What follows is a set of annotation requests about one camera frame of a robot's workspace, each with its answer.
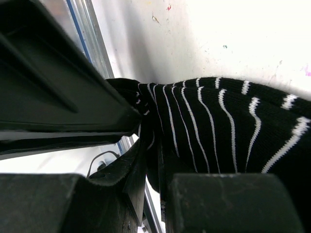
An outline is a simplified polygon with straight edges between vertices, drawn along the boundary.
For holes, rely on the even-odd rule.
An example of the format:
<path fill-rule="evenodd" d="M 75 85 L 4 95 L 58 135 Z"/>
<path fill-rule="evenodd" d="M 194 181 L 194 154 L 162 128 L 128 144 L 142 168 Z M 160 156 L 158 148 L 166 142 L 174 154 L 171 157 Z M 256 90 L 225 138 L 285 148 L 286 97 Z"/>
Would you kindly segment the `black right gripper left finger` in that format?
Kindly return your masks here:
<path fill-rule="evenodd" d="M 1 174 L 3 233 L 135 233 L 142 222 L 146 145 L 89 178 L 78 174 Z"/>

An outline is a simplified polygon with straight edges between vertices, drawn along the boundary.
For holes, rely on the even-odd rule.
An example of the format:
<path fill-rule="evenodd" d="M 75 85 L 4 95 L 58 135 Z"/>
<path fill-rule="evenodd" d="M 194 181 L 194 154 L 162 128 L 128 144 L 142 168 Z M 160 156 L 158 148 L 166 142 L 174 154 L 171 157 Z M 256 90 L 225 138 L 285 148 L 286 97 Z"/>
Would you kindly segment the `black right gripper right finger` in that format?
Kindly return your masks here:
<path fill-rule="evenodd" d="M 301 233 L 302 222 L 274 175 L 194 173 L 158 145 L 162 217 L 169 233 Z"/>

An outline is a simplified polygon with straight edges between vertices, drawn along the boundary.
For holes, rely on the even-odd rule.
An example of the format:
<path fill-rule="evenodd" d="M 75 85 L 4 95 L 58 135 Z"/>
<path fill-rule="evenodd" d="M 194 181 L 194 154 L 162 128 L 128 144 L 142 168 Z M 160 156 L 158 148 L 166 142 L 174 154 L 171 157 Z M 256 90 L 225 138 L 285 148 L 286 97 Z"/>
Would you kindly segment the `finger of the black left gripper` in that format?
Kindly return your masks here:
<path fill-rule="evenodd" d="M 112 144 L 140 121 L 42 3 L 1 1 L 2 155 Z"/>

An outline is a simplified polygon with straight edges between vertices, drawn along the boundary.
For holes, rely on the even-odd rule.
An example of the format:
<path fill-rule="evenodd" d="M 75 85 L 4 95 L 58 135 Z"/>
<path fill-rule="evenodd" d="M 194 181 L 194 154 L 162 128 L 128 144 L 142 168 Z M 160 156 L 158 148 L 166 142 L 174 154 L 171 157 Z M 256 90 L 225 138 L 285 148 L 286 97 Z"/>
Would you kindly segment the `black white striped sock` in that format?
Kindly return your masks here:
<path fill-rule="evenodd" d="M 142 115 L 147 178 L 159 191 L 159 141 L 199 173 L 273 173 L 311 230 L 311 103 L 249 81 L 205 77 L 173 84 L 110 79 Z"/>

